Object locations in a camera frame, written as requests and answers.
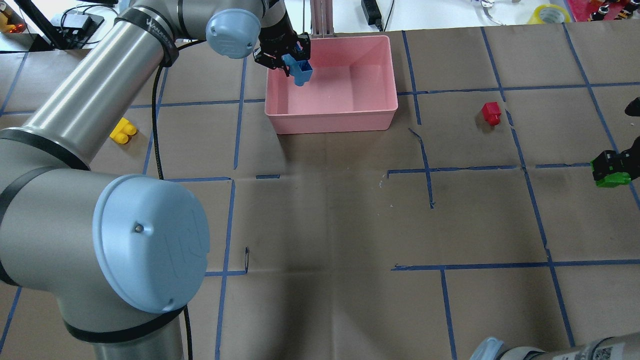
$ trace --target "pink bin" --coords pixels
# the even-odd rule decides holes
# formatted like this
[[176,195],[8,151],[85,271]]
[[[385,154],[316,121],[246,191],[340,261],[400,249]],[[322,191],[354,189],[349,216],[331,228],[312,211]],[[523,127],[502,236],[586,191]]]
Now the pink bin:
[[267,74],[265,113],[278,134],[386,130],[398,109],[389,37],[311,40],[311,80]]

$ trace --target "label sticker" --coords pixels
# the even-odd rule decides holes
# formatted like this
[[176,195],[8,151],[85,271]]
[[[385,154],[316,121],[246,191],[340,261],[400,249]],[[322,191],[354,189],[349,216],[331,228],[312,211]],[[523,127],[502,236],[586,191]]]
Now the label sticker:
[[622,360],[625,343],[605,345],[593,352],[593,360]]

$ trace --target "black cable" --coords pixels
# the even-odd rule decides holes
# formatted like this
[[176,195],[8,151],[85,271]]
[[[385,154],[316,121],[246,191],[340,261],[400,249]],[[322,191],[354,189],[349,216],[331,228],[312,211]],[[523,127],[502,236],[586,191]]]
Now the black cable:
[[[186,49],[187,47],[198,45],[203,43],[204,40],[192,41],[188,44],[182,45],[178,47],[178,51],[182,49]],[[158,168],[158,179],[164,180],[164,174],[162,171],[162,161],[160,160],[160,148],[158,146],[158,121],[157,121],[157,106],[156,106],[156,97],[158,93],[158,83],[160,82],[160,74],[162,74],[162,65],[158,66],[158,70],[156,71],[156,77],[154,78],[154,87],[151,90],[151,132],[154,137],[154,154],[156,155],[156,165]]]
[[184,306],[184,326],[187,329],[187,359],[193,360],[193,339],[191,338],[191,320],[189,319],[189,308]]
[[394,5],[396,4],[396,0],[391,0],[391,8],[389,8],[389,15],[387,15],[387,21],[385,21],[385,29],[387,30],[387,26],[389,26],[389,19],[391,18],[391,13],[394,12]]

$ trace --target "red block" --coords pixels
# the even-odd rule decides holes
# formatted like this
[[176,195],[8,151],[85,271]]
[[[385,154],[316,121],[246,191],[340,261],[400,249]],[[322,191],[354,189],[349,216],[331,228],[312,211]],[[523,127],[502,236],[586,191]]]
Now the red block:
[[500,124],[502,112],[497,102],[486,102],[482,107],[482,115],[484,116],[484,121],[488,122],[489,125],[496,126]]

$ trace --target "yellow tape roll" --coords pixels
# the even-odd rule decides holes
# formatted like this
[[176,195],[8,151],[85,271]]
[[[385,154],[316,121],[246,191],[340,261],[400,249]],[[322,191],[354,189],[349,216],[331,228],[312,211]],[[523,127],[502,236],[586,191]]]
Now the yellow tape roll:
[[527,24],[559,24],[571,22],[569,13],[558,5],[544,4],[533,11]]

